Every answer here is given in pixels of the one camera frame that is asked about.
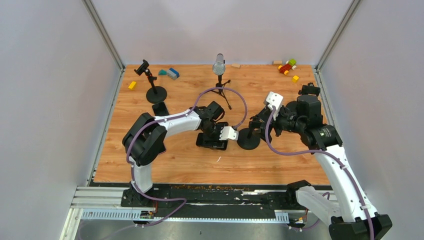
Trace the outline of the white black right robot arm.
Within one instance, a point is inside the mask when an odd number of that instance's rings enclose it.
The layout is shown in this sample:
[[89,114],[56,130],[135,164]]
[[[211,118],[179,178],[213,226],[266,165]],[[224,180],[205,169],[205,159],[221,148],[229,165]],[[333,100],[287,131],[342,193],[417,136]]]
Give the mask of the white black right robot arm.
[[[313,155],[324,170],[338,204],[318,194],[305,180],[293,182],[285,195],[292,209],[303,206],[328,227],[333,240],[380,240],[392,228],[387,214],[379,214],[367,198],[347,160],[337,130],[323,123],[321,102],[316,95],[300,95],[294,101],[296,111],[283,106],[283,96],[269,92],[264,109],[258,115],[263,121],[264,140],[281,156]],[[270,128],[279,136],[283,131],[297,133],[307,150],[282,152],[270,142]]]

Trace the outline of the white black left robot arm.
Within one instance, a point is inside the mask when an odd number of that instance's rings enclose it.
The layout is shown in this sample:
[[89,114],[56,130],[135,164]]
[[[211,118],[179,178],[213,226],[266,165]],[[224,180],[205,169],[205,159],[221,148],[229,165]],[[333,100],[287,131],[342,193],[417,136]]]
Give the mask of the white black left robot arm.
[[146,207],[157,200],[150,190],[153,187],[152,162],[166,152],[164,140],[167,137],[199,131],[196,146],[226,150],[228,141],[236,140],[238,133],[227,122],[220,121],[224,114],[224,109],[215,101],[173,115],[141,114],[122,140],[126,161],[131,166],[131,181],[121,204]]

